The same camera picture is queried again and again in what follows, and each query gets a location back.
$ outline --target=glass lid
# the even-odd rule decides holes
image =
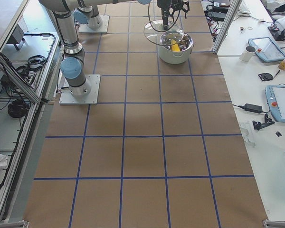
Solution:
[[[143,33],[150,42],[160,46],[180,43],[184,37],[182,28],[173,21],[168,21],[167,28],[164,28],[162,20],[151,21],[145,25]]]

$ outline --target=yellow object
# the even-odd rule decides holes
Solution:
[[[176,43],[174,39],[171,40],[171,48],[172,51],[178,51],[178,52],[181,51],[179,45]]]

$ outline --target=blue joint cap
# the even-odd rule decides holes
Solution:
[[[74,15],[75,20],[78,21],[82,25],[85,25],[89,22],[89,17],[85,13],[83,13],[77,9],[74,10],[73,15]]]
[[[147,5],[151,2],[151,0],[138,0],[138,2],[142,5]]]
[[[82,70],[80,61],[74,57],[68,57],[60,65],[61,72],[67,79],[77,78]]]

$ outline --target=power adapter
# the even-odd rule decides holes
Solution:
[[[252,112],[252,113],[262,113],[263,112],[262,106],[258,106],[255,104],[238,105],[238,107],[244,109],[245,111]]]

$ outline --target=mounting plate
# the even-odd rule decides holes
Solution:
[[[100,75],[85,75],[87,80],[91,83],[91,92],[85,96],[73,96],[71,92],[66,89],[61,93],[59,104],[61,105],[95,105],[97,104],[98,91],[100,85]],[[68,87],[67,81],[65,81],[64,87]]]
[[[97,29],[89,28],[87,25],[80,25],[79,33],[107,33],[109,28],[109,15],[99,15],[103,20],[102,26],[98,27]]]

